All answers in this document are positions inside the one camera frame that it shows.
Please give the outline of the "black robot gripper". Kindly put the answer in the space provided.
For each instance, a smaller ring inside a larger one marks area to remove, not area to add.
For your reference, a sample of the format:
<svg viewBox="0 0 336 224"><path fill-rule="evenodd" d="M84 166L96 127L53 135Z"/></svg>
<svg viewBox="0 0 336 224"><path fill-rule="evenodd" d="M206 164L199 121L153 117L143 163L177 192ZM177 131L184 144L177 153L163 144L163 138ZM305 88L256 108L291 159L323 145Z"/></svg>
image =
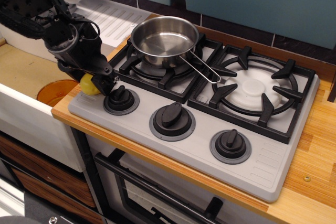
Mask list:
<svg viewBox="0 0 336 224"><path fill-rule="evenodd" d="M93 75L91 82L104 96L111 93L117 81L101 53L100 30L94 22L79 14L70 20L58 15L46 28L43 40L62 72L78 82L89 73Z"/></svg>

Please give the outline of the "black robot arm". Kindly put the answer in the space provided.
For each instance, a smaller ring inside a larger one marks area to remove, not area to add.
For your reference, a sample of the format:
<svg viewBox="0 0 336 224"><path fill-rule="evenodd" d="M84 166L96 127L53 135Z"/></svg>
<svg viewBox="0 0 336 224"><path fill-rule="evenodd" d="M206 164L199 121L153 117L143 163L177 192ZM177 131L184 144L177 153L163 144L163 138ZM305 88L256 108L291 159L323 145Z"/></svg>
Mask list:
<svg viewBox="0 0 336 224"><path fill-rule="evenodd" d="M71 13L65 0L1 0L1 24L31 39L42 39L58 68L76 81L88 73L94 86L108 96L117 76L101 53L100 29Z"/></svg>

